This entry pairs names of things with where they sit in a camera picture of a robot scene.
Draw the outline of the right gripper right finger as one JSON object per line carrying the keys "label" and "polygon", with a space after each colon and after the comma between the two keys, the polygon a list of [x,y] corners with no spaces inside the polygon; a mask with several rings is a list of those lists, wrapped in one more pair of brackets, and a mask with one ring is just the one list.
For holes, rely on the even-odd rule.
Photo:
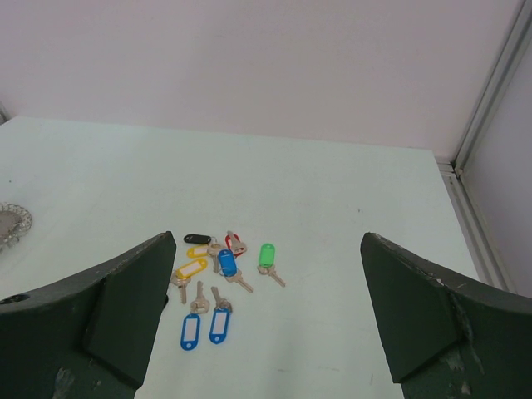
{"label": "right gripper right finger", "polygon": [[529,398],[531,300],[434,264],[379,234],[362,266],[405,398]]}

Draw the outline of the round metal keyring disc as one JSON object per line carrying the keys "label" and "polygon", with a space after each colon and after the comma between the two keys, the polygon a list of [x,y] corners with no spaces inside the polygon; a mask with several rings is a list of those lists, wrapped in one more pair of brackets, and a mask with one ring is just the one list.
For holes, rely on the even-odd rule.
{"label": "round metal keyring disc", "polygon": [[1,203],[1,252],[20,241],[32,227],[32,215],[24,207]]}

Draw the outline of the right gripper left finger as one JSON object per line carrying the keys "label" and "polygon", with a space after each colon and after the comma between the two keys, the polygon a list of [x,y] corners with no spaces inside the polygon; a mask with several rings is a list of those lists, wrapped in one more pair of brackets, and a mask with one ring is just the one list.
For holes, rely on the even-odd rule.
{"label": "right gripper left finger", "polygon": [[170,231],[1,301],[3,398],[132,398],[143,385],[176,254]]}

